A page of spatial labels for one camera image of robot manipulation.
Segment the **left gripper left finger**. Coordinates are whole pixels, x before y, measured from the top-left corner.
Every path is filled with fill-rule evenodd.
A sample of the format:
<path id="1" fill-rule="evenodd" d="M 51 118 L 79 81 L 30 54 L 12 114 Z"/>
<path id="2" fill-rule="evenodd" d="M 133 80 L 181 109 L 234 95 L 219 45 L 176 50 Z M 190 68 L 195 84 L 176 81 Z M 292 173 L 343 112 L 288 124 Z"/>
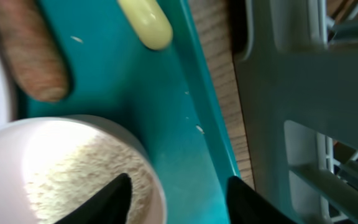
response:
<path id="1" fill-rule="evenodd" d="M 56 224 L 125 224 L 131 199 L 131 178 L 121 173 Z"/>

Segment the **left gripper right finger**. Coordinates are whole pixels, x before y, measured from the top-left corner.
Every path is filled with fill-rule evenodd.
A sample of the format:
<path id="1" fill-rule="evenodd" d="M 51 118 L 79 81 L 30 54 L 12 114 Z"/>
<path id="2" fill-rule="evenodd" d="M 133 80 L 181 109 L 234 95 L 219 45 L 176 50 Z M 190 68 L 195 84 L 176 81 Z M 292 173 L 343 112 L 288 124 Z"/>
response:
<path id="1" fill-rule="evenodd" d="M 227 180 L 227 210 L 231 224 L 295 224 L 237 176 Z"/>

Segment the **pink bowl with rice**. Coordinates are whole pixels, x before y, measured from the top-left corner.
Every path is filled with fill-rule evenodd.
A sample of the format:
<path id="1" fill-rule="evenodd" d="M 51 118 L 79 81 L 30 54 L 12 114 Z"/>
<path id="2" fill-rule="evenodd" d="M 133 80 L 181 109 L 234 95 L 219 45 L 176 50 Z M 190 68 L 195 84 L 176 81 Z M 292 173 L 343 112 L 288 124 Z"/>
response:
<path id="1" fill-rule="evenodd" d="M 121 125 L 91 115 L 9 123 L 0 128 L 0 223 L 56 223 L 121 173 L 132 182 L 126 223 L 165 223 L 160 180 Z"/>

